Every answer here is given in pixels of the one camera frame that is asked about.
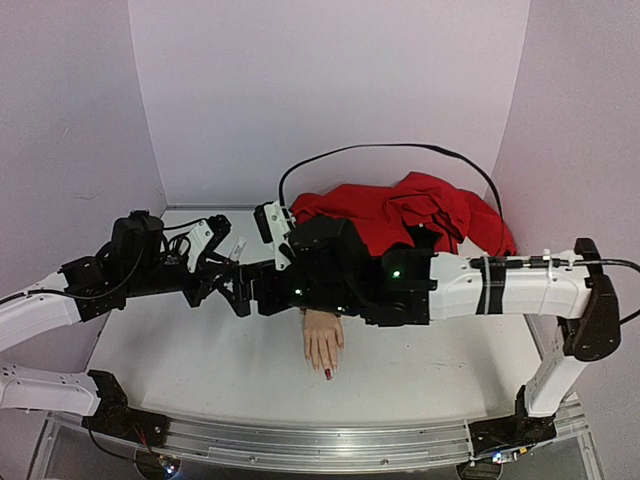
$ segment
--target black tape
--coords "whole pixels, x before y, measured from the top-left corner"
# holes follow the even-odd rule
[[[487,275],[487,263],[480,268],[482,275],[482,293],[478,301],[476,315],[499,315],[503,313],[502,297],[504,296],[504,285],[507,279],[507,268],[502,264],[489,264]]]

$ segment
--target human hand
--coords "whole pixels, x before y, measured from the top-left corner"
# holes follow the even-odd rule
[[[338,348],[344,350],[344,333],[340,317],[333,313],[307,310],[304,314],[304,357],[317,372],[322,366],[331,379],[331,370],[338,370]]]

